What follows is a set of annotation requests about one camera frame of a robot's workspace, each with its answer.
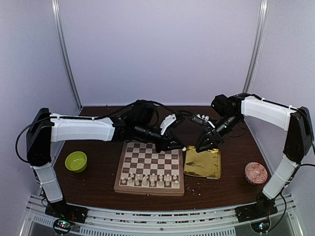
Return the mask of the white chess knight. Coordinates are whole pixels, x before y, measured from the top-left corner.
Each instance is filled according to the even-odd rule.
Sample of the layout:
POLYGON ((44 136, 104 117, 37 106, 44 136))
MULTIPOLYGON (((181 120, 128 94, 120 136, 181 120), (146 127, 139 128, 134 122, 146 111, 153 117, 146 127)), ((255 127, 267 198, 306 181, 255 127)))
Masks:
POLYGON ((132 185, 132 183, 133 183, 133 179, 131 177, 128 177, 127 178, 127 184, 132 185))

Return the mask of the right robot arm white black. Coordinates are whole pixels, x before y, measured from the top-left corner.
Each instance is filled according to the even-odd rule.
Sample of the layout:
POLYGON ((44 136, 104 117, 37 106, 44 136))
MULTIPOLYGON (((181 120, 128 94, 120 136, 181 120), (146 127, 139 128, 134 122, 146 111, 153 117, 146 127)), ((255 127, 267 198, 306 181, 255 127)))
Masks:
POLYGON ((257 118, 287 132, 283 158, 252 206, 253 214, 262 217, 274 206, 275 198, 293 179, 309 150, 315 148, 309 109, 278 104, 249 93, 230 97, 217 95, 211 106, 220 116, 217 121, 211 121, 201 115, 191 118, 204 126, 195 147, 197 152, 217 148, 224 142, 224 136, 245 117, 257 118))

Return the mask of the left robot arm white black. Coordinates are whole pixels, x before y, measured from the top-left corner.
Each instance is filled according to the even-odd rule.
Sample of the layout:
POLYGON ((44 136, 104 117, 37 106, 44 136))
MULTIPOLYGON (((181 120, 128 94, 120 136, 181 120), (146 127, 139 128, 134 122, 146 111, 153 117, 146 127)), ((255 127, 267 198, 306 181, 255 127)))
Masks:
POLYGON ((140 141, 154 144, 157 152, 183 149, 184 144, 170 131, 182 112, 172 111, 160 126, 150 124, 159 105, 154 101, 137 100, 128 104, 129 111, 121 116, 117 112, 83 117, 53 114, 47 108, 38 111, 33 122, 27 126, 27 162, 38 177, 48 206, 59 218, 67 218, 71 208, 66 203, 51 164, 51 143, 74 140, 140 141))

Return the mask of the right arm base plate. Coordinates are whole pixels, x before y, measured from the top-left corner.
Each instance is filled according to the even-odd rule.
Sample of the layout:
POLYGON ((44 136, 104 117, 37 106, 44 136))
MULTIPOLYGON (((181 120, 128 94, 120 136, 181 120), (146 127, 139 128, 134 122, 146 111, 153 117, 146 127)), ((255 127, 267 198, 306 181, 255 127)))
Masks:
POLYGON ((273 206, 270 209, 261 209, 258 207, 257 203, 235 208, 239 223, 267 217, 268 215, 276 214, 277 212, 278 209, 276 206, 273 206))

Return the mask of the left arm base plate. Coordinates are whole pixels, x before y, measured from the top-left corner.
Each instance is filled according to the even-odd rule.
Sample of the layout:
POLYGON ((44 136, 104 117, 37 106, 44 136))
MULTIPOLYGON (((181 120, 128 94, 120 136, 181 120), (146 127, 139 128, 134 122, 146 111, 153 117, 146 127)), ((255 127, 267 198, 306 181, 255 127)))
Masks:
POLYGON ((85 223, 88 209, 81 206, 68 205, 66 213, 57 214, 49 206, 46 207, 45 214, 53 216, 58 219, 64 219, 69 222, 85 223))

